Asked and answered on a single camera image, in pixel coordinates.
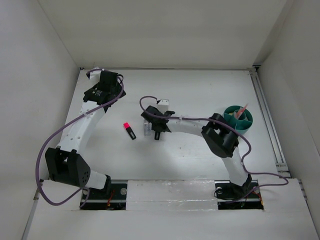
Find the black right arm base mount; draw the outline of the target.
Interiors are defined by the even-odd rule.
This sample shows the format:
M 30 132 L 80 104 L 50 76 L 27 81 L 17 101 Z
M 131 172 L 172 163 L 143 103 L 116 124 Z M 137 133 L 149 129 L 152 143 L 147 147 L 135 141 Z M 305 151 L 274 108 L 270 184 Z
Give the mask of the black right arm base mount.
M 217 199 L 218 210 L 263 210 L 262 196 L 258 190 L 251 192 L 258 186 L 258 181 L 253 180 L 247 190 L 231 183 L 229 180 L 215 181 L 213 196 Z

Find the pink and black highlighter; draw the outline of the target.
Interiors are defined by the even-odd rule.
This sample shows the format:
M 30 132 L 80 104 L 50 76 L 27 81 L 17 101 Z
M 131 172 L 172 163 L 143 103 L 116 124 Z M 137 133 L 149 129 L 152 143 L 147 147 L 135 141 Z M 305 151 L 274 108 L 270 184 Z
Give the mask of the pink and black highlighter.
M 123 124 L 124 129 L 126 130 L 126 132 L 128 133 L 128 135 L 130 136 L 130 138 L 132 140 L 135 140 L 137 137 L 133 131 L 133 129 L 131 128 L 130 124 L 128 122 L 125 122 Z

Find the pink pen with clear cap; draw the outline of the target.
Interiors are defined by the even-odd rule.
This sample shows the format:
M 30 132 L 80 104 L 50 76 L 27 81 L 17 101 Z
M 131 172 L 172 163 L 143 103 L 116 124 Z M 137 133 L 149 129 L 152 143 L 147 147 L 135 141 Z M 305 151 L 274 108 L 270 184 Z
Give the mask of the pink pen with clear cap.
M 236 113 L 236 115 L 235 115 L 235 118 L 236 118 L 236 119 L 239 119 L 239 118 L 241 117 L 241 115 L 245 112 L 245 110 L 246 110 L 247 107 L 248 107 L 248 103 L 247 103 L 244 107 L 240 108 L 240 109 L 237 111 L 237 113 Z

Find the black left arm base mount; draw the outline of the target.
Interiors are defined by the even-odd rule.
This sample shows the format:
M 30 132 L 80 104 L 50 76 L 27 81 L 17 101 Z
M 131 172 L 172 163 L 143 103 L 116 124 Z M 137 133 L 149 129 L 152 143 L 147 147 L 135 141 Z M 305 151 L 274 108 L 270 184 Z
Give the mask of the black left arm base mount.
M 81 210 L 124 211 L 127 205 L 128 182 L 113 180 L 108 194 L 91 188 L 89 195 L 83 191 L 80 200 Z

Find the blue and black highlighter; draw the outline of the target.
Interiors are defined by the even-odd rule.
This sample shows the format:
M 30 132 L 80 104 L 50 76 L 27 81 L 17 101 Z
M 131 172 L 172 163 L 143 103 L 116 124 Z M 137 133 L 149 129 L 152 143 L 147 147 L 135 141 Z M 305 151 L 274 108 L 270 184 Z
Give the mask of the blue and black highlighter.
M 156 132 L 154 133 L 154 139 L 155 139 L 156 141 L 159 141 L 159 140 L 160 140 L 160 136 L 161 136 L 161 133 L 160 133 L 160 132 L 156 131 Z

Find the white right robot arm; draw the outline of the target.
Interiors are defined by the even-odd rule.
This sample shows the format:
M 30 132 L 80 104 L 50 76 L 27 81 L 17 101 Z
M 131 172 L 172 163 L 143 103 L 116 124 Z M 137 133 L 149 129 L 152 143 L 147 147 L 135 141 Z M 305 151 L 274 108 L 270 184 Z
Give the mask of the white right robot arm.
M 174 111 L 162 113 L 150 105 L 141 116 L 151 123 L 151 129 L 157 133 L 186 133 L 202 137 L 210 151 L 222 159 L 229 174 L 232 193 L 243 197 L 249 192 L 252 177 L 244 170 L 238 148 L 238 135 L 222 115 L 214 113 L 212 117 L 203 120 L 178 117 Z

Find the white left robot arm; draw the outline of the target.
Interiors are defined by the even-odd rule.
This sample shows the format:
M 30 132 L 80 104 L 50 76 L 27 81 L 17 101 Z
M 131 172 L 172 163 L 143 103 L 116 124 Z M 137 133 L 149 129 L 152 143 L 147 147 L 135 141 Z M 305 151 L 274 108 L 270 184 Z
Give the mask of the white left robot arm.
M 49 147 L 45 160 L 52 181 L 79 188 L 92 188 L 100 198 L 111 194 L 110 177 L 90 168 L 82 155 L 100 119 L 108 108 L 125 96 L 123 76 L 107 70 L 93 70 L 87 77 L 94 85 L 84 92 L 80 119 L 71 124 L 56 148 Z

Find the clear spray bottle blue cap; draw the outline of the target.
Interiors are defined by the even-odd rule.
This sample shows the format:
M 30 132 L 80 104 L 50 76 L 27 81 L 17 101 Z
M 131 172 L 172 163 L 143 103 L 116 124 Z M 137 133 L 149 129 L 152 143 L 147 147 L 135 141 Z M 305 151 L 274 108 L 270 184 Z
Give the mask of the clear spray bottle blue cap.
M 151 131 L 152 131 L 152 125 L 150 122 L 148 122 L 147 120 L 143 121 L 143 133 L 144 136 L 150 136 L 151 135 Z

